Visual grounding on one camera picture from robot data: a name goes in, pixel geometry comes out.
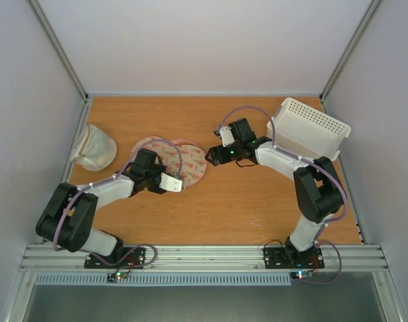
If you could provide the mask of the white perforated plastic basket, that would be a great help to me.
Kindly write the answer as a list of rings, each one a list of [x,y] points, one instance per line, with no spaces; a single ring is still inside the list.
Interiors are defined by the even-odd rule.
[[[294,98],[286,98],[267,123],[267,136],[296,155],[332,161],[340,154],[340,145],[351,127]]]

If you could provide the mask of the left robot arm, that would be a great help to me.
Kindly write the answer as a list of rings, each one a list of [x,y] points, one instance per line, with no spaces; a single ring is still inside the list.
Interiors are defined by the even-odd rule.
[[[36,223],[38,236],[51,241],[54,249],[87,252],[108,267],[119,266],[127,257],[122,239],[93,228],[98,209],[148,190],[160,188],[166,166],[162,158],[142,148],[127,169],[95,184],[58,185]]]

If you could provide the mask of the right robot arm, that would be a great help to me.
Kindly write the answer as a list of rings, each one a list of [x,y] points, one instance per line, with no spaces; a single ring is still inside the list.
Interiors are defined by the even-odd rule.
[[[347,207],[346,192],[333,162],[326,157],[310,161],[278,147],[273,138],[258,138],[246,118],[221,125],[214,134],[221,144],[210,148],[205,156],[212,165],[249,160],[294,182],[301,215],[285,241],[284,258],[293,267],[302,265],[316,247],[321,232],[335,220],[334,215]]]

